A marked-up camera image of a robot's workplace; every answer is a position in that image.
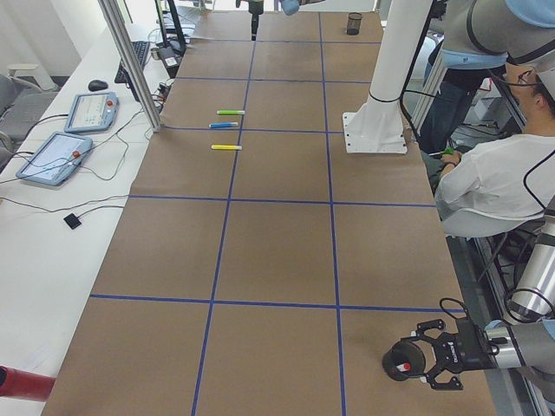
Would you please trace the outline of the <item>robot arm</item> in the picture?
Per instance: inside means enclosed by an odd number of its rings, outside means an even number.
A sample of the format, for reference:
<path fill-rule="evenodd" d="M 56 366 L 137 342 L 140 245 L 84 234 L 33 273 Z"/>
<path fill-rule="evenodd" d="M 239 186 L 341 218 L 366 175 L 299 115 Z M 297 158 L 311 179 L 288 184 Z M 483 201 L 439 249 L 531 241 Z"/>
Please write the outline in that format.
<path fill-rule="evenodd" d="M 382 41 L 375 76 L 385 65 L 407 71 L 403 63 L 416 48 L 418 35 L 428 28 L 432 1 L 393 1 Z M 453 70 L 497 68 L 504 63 L 536 69 L 549 92 L 554 91 L 553 1 L 449 1 L 443 66 Z"/>
<path fill-rule="evenodd" d="M 485 328 L 469 318 L 455 321 L 458 332 L 442 332 L 436 338 L 430 329 L 444 329 L 441 320 L 422 322 L 407 342 L 424 341 L 434 352 L 435 364 L 424 370 L 419 361 L 401 361 L 392 366 L 404 379 L 419 378 L 436 390 L 461 390 L 457 374 L 467 371 L 515 368 L 542 394 L 554 411 L 554 203 L 544 209 L 545 224 L 516 288 L 504 301 L 506 313 Z M 447 382 L 436 377 L 448 371 Z"/>

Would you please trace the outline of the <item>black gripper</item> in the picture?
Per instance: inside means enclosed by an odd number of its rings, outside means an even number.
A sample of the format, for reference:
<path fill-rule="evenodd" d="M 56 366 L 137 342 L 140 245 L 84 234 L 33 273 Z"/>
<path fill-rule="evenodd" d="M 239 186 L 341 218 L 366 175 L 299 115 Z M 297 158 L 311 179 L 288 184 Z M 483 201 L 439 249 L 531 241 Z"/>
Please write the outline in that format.
<path fill-rule="evenodd" d="M 241 3 L 248 4 L 248 11 L 251 14 L 251 40 L 256 41 L 258 35 L 259 16 L 264 13 L 264 0 L 237 0 L 236 7 Z"/>
<path fill-rule="evenodd" d="M 492 349 L 488 346 L 483 331 L 469 318 L 455 320 L 458 333 L 445 331 L 442 319 L 420 322 L 411 341 L 423 341 L 435 347 L 435 359 L 439 365 L 432 366 L 420 376 L 421 380 L 436 391 L 462 391 L 463 384 L 458 374 L 494 368 Z M 433 338 L 428 331 L 439 330 Z"/>

